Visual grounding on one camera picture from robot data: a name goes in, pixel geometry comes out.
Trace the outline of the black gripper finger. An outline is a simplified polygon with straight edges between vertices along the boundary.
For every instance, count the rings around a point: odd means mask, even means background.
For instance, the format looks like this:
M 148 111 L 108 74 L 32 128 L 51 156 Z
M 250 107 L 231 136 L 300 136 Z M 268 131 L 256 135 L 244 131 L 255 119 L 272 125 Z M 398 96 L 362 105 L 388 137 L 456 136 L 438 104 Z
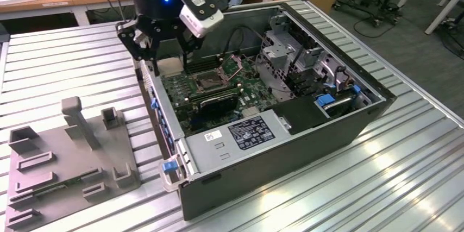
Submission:
M 160 36 L 156 22 L 144 15 L 138 15 L 128 22 L 119 22 L 115 26 L 119 40 L 136 61 L 147 61 L 156 76 L 160 75 L 156 64 L 156 53 Z
M 198 38 L 195 35 L 191 35 L 188 39 L 184 36 L 186 29 L 178 29 L 176 39 L 180 44 L 182 49 L 182 62 L 184 68 L 188 66 L 188 57 L 195 50 L 199 50 L 203 46 L 204 38 Z

